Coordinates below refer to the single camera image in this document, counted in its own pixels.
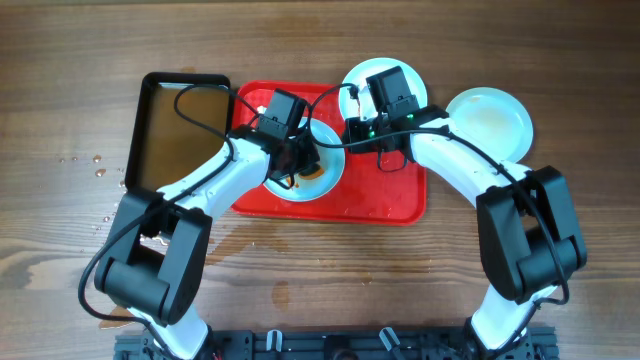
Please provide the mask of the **orange green scrub sponge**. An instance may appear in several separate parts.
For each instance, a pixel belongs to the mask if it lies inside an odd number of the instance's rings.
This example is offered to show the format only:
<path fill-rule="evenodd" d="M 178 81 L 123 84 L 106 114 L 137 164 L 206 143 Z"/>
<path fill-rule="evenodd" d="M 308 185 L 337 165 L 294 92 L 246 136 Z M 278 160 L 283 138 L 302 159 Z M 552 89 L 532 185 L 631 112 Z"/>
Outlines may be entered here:
<path fill-rule="evenodd" d="M 308 172 L 300 172 L 299 177 L 303 180 L 313 180 L 322 176 L 324 173 L 325 173 L 325 170 L 322 167 L 318 167 L 318 168 L 309 170 Z"/>

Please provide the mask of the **white plate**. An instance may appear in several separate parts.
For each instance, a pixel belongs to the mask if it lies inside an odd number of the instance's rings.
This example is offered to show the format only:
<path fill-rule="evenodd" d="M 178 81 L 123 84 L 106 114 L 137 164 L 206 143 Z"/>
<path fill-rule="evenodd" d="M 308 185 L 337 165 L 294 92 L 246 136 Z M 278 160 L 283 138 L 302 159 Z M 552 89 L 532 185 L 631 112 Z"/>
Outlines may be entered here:
<path fill-rule="evenodd" d="M 327 144 L 342 144 L 336 132 L 327 124 L 312 118 L 311 132 L 315 139 Z M 292 202 L 308 202 L 329 193 L 339 182 L 346 162 L 343 148 L 319 147 L 319 166 L 321 174 L 311 180 L 303 179 L 296 174 L 294 187 L 285 189 L 272 180 L 267 180 L 264 187 L 278 198 Z"/>
<path fill-rule="evenodd" d="M 400 66 L 407 80 L 410 92 L 416 96 L 419 107 L 428 105 L 428 94 L 424 81 L 408 64 L 394 58 L 373 58 L 356 65 L 344 78 L 344 84 L 358 88 L 358 99 L 351 97 L 350 87 L 339 91 L 339 110 L 343 119 L 358 117 L 361 121 L 376 118 L 378 112 L 368 89 L 366 79 L 372 75 Z"/>
<path fill-rule="evenodd" d="M 495 159 L 519 162 L 534 137 L 532 119 L 511 94 L 491 87 L 463 91 L 447 105 L 456 126 L 487 148 Z"/>

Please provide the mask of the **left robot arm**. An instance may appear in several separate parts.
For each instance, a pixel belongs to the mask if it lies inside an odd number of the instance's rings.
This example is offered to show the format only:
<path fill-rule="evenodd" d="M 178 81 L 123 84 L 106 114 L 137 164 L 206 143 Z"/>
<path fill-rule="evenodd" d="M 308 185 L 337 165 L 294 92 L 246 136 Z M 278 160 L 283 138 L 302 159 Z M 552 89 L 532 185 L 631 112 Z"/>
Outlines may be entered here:
<path fill-rule="evenodd" d="M 84 270 L 78 298 L 104 320 L 138 323 L 152 359 L 213 359 L 211 327 L 193 305 L 213 223 L 245 193 L 318 162 L 308 133 L 243 126 L 183 178 L 123 198 L 106 242 Z"/>

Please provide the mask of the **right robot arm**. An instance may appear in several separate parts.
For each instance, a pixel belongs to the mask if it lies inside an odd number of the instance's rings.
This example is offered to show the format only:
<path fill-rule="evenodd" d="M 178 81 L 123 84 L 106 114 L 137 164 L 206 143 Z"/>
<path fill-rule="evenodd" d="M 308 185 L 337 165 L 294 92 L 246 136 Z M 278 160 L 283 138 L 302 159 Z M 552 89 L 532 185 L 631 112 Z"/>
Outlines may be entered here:
<path fill-rule="evenodd" d="M 483 270 L 490 286 L 468 328 L 483 357 L 523 339 L 542 304 L 564 305 L 568 280 L 587 262 L 564 176 L 500 160 L 436 105 L 390 119 L 348 118 L 352 153 L 400 151 L 446 180 L 475 208 Z"/>

